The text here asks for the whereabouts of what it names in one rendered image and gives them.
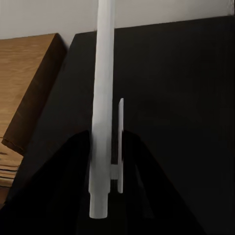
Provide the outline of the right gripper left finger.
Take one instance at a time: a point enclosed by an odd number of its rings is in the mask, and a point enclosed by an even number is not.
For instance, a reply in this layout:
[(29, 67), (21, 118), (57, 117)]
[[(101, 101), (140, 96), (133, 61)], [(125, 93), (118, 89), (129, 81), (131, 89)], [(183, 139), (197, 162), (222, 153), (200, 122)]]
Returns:
[(0, 235), (75, 235), (90, 151), (71, 136), (0, 209)]

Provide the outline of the pen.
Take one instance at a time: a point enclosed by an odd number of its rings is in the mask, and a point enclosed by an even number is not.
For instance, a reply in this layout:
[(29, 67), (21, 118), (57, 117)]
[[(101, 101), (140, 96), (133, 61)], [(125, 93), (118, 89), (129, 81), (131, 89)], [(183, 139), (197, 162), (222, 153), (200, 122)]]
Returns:
[(111, 164), (115, 0), (99, 0), (89, 174), (90, 218), (106, 218), (111, 179), (123, 193), (123, 98), (118, 105), (118, 164)]

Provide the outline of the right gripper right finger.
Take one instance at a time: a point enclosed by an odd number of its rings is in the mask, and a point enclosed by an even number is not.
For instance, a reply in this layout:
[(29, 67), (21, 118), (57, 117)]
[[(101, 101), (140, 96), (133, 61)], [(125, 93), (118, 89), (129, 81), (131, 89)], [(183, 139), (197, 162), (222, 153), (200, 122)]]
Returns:
[[(206, 235), (144, 141), (123, 131), (127, 235)], [(137, 165), (154, 218), (143, 216)]]

